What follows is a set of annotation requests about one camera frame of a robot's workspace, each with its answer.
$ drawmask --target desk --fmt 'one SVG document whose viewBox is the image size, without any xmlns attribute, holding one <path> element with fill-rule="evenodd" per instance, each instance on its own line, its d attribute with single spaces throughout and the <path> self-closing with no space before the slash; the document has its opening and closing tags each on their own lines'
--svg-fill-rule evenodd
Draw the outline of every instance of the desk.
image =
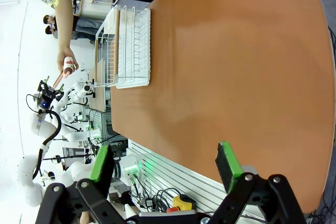
<svg viewBox="0 0 336 224">
<path fill-rule="evenodd" d="M 155 0 L 149 8 L 151 82 L 111 89 L 114 130 L 216 181 L 217 144 L 229 141 L 242 165 L 263 178 L 284 174 L 302 211 L 313 211 L 334 131 L 320 0 Z"/>
</svg>

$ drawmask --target screw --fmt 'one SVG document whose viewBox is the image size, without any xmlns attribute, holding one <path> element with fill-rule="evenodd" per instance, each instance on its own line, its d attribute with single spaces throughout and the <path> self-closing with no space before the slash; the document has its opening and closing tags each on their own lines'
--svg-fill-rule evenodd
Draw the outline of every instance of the screw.
<svg viewBox="0 0 336 224">
<path fill-rule="evenodd" d="M 245 176 L 245 180 L 247 180 L 247 181 L 251 181 L 252 179 L 253 179 L 253 176 L 251 174 L 247 174 Z"/>
<path fill-rule="evenodd" d="M 202 218 L 202 220 L 200 221 L 200 224 L 207 224 L 209 222 L 210 218 L 209 217 L 204 217 Z"/>
<path fill-rule="evenodd" d="M 274 183 L 279 183 L 280 180 L 281 180 L 281 179 L 280 179 L 279 177 L 274 177 L 274 178 L 273 178 L 273 182 L 274 182 Z"/>
<path fill-rule="evenodd" d="M 88 186 L 88 183 L 87 183 L 87 182 L 82 182 L 82 183 L 80 184 L 80 186 L 83 187 L 83 188 L 85 188 L 85 187 Z"/>
</svg>

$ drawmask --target white wire rack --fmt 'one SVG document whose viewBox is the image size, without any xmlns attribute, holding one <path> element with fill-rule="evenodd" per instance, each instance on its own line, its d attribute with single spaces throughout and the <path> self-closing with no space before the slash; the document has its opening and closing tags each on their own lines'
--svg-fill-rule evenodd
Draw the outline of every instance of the white wire rack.
<svg viewBox="0 0 336 224">
<path fill-rule="evenodd" d="M 107 55 L 107 83 L 102 83 L 102 86 L 131 88 L 149 84 L 149 9 L 138 11 L 135 7 L 116 6 L 107 15 L 97 37 L 102 41 L 99 58 Z"/>
</svg>

